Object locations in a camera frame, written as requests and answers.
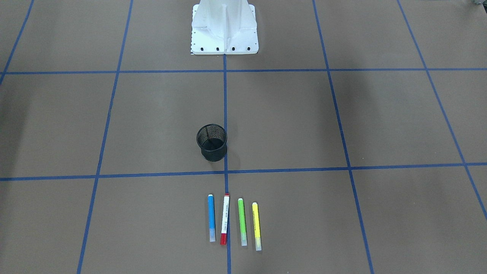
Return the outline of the green marker pen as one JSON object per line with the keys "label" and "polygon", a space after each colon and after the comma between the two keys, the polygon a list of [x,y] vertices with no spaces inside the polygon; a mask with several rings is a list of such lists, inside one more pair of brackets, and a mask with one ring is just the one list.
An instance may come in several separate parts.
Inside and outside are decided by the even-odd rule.
{"label": "green marker pen", "polygon": [[239,214],[239,229],[240,229],[240,242],[241,246],[248,246],[247,240],[247,226],[245,216],[245,202],[243,198],[238,198],[238,214]]}

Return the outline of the blue marker pen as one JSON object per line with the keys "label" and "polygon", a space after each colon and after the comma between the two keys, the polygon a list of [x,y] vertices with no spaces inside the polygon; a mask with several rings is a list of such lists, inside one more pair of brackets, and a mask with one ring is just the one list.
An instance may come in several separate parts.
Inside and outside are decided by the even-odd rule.
{"label": "blue marker pen", "polygon": [[209,230],[209,241],[216,241],[216,228],[215,228],[215,203],[213,194],[209,194],[207,197],[208,206],[208,230]]}

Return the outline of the yellow marker pen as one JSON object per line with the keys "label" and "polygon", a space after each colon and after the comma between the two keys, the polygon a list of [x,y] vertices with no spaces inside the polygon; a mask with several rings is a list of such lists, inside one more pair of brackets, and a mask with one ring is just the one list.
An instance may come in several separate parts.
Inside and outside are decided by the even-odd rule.
{"label": "yellow marker pen", "polygon": [[261,241],[259,207],[258,207],[258,204],[256,202],[252,203],[252,214],[253,214],[253,224],[254,224],[255,250],[261,251],[262,250],[262,241]]}

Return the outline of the white red-capped marker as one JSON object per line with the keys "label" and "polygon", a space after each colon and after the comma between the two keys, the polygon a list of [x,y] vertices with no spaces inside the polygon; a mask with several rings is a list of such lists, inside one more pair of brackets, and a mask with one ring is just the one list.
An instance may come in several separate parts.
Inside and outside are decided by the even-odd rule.
{"label": "white red-capped marker", "polygon": [[229,202],[230,194],[225,193],[222,207],[220,245],[226,245],[228,240]]}

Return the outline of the black mesh pen cup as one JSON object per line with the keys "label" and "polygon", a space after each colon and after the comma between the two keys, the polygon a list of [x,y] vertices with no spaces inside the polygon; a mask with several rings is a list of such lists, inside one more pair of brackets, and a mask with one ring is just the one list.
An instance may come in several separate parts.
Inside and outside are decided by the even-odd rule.
{"label": "black mesh pen cup", "polygon": [[227,132],[217,124],[207,124],[196,134],[196,143],[202,156],[210,162],[218,162],[227,154]]}

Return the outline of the brown paper table mat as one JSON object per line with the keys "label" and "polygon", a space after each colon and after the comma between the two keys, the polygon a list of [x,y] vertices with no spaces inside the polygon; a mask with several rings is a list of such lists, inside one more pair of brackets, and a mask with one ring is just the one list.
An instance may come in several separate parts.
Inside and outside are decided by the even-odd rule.
{"label": "brown paper table mat", "polygon": [[251,3],[197,56],[196,0],[1,1],[2,274],[486,273],[484,7]]}

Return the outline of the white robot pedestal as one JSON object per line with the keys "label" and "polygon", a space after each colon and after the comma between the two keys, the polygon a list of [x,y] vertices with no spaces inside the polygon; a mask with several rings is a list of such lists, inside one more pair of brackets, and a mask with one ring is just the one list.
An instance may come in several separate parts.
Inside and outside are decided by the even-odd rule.
{"label": "white robot pedestal", "polygon": [[247,0],[202,0],[193,5],[191,54],[257,54],[256,9]]}

